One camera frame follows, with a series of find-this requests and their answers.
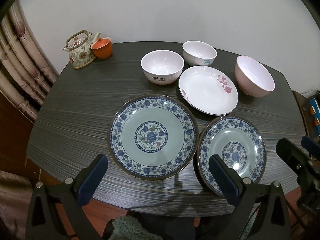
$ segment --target orange cup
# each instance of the orange cup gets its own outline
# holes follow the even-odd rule
[[[111,38],[98,38],[98,40],[90,46],[93,53],[101,59],[106,59],[112,54]]]

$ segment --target teapot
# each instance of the teapot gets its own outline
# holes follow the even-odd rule
[[[79,38],[78,35],[84,33],[86,36]],[[75,69],[83,68],[93,62],[97,57],[90,49],[90,46],[95,43],[101,33],[96,33],[93,40],[91,40],[92,33],[83,30],[66,41],[66,46],[63,48],[69,52],[69,59]],[[73,43],[68,47],[69,41],[73,39]]]

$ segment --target white wall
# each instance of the white wall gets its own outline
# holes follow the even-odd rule
[[[114,42],[200,40],[279,71],[292,89],[320,89],[320,30],[301,0],[20,0],[37,42],[61,72],[68,37]]]

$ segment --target plate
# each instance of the plate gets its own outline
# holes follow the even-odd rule
[[[209,158],[218,154],[240,177],[258,182],[266,166],[266,149],[257,129],[248,121],[233,115],[213,120],[200,136],[197,164],[200,176],[209,189],[223,196],[209,171]]]
[[[189,104],[206,114],[228,114],[238,104],[238,91],[230,78],[208,66],[186,69],[180,76],[179,90]]]
[[[111,156],[125,172],[140,179],[168,178],[192,159],[198,126],[178,100],[147,95],[124,104],[108,132]]]

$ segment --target tabletop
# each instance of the tabletop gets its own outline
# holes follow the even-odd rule
[[[182,44],[175,42],[126,42],[113,44],[113,55],[95,60],[75,70],[64,68],[42,105],[27,148],[28,157],[55,178],[75,177],[97,154],[105,154],[108,170],[94,198],[138,212],[201,217],[230,213],[233,206],[210,194],[196,178],[191,161],[178,174],[156,181],[145,181],[122,171],[111,158],[107,133],[116,111],[127,101],[144,94],[164,94],[184,103],[196,118],[199,132],[215,116],[190,106],[181,96],[177,82],[155,85],[147,80],[140,66],[142,57],[153,50],[167,49],[182,55]],[[269,95],[253,98],[237,86],[234,66],[237,54],[217,49],[212,67],[225,73],[236,85],[239,103],[231,113],[251,122],[264,139],[267,163],[261,184],[281,182],[284,193],[295,189],[296,175],[276,155],[276,143],[286,137],[301,148],[305,135],[302,118],[285,77],[266,66],[276,88]]]

